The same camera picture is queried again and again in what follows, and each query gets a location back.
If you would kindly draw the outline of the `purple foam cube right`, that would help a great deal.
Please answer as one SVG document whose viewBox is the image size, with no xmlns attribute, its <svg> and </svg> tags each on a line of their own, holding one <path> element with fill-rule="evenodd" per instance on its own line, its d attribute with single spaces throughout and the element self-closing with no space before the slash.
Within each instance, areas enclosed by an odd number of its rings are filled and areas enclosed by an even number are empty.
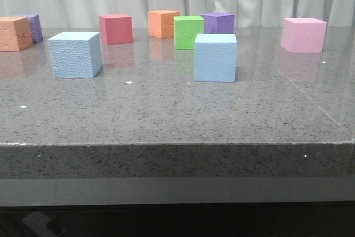
<svg viewBox="0 0 355 237">
<path fill-rule="evenodd" d="M 204 33 L 233 33 L 235 15 L 222 12 L 200 14 L 204 19 Z"/>
</svg>

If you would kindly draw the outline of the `textured light blue foam cube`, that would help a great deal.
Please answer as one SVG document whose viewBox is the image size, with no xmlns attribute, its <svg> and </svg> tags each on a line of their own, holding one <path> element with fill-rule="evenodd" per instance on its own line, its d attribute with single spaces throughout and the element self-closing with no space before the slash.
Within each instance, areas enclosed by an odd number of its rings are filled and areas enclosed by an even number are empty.
<svg viewBox="0 0 355 237">
<path fill-rule="evenodd" d="M 48 39 L 57 78 L 93 78 L 103 67 L 98 32 L 62 32 Z"/>
</svg>

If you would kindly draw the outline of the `red foam cube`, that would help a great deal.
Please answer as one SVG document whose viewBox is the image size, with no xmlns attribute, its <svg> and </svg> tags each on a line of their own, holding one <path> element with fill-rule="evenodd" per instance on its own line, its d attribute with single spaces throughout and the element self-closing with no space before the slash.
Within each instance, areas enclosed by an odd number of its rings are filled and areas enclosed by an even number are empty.
<svg viewBox="0 0 355 237">
<path fill-rule="evenodd" d="M 100 37 L 108 45 L 133 42 L 132 17 L 127 14 L 99 15 Z"/>
</svg>

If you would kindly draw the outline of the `purple foam cube left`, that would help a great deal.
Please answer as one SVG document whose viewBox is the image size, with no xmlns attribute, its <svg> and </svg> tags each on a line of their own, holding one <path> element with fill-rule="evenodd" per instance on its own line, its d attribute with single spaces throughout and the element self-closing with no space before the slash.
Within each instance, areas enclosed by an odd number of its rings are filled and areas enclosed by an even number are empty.
<svg viewBox="0 0 355 237">
<path fill-rule="evenodd" d="M 13 16 L 27 17 L 29 20 L 33 43 L 39 43 L 43 40 L 39 14 L 14 14 Z"/>
</svg>

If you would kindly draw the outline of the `pink foam cube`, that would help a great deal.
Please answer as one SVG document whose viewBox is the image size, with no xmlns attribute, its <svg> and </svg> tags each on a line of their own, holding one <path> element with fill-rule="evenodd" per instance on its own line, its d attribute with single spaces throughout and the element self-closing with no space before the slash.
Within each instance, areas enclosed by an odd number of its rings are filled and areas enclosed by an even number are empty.
<svg viewBox="0 0 355 237">
<path fill-rule="evenodd" d="M 285 18 L 281 47 L 290 53 L 321 53 L 327 22 L 316 18 Z"/>
</svg>

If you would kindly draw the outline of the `green foam cube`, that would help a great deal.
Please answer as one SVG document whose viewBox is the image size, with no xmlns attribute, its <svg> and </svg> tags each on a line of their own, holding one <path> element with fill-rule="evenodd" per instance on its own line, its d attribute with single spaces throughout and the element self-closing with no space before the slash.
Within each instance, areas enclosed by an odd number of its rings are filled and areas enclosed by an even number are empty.
<svg viewBox="0 0 355 237">
<path fill-rule="evenodd" d="M 198 33 L 204 33 L 204 24 L 202 16 L 175 16 L 175 49 L 195 49 L 196 36 Z"/>
</svg>

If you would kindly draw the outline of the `smooth light blue foam cube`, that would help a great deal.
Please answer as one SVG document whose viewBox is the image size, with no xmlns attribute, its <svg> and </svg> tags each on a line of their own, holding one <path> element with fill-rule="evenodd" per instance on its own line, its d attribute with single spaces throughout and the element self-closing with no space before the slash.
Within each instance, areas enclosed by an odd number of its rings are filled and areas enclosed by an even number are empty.
<svg viewBox="0 0 355 237">
<path fill-rule="evenodd" d="M 199 33 L 195 39 L 194 80 L 234 82 L 237 39 L 234 34 Z"/>
</svg>

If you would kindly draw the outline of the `purple foam cube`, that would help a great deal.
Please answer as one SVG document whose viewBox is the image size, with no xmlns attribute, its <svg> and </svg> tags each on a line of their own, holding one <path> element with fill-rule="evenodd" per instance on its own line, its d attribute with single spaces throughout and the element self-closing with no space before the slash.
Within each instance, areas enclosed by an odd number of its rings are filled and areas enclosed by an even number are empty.
<svg viewBox="0 0 355 237">
<path fill-rule="evenodd" d="M 222 12 L 200 14 L 204 19 L 204 33 L 233 33 L 235 15 Z"/>
<path fill-rule="evenodd" d="M 43 40 L 39 14 L 14 14 L 13 16 L 27 17 L 29 20 L 33 43 L 39 43 Z"/>
</svg>

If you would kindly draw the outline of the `dented orange foam cube left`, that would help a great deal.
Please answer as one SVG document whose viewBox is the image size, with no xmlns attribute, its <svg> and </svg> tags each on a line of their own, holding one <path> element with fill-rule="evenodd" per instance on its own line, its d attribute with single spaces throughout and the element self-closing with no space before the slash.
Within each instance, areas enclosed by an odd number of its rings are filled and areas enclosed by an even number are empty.
<svg viewBox="0 0 355 237">
<path fill-rule="evenodd" d="M 21 51 L 33 45 L 27 17 L 1 17 L 1 51 Z"/>
</svg>

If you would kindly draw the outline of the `orange foam cube centre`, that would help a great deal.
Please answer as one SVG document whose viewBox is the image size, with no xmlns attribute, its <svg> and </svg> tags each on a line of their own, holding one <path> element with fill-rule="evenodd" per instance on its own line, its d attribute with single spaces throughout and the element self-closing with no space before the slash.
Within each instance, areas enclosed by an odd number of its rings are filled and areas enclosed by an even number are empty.
<svg viewBox="0 0 355 237">
<path fill-rule="evenodd" d="M 179 11 L 168 9 L 148 11 L 149 36 L 165 39 L 174 36 L 174 17 L 180 16 Z"/>
</svg>

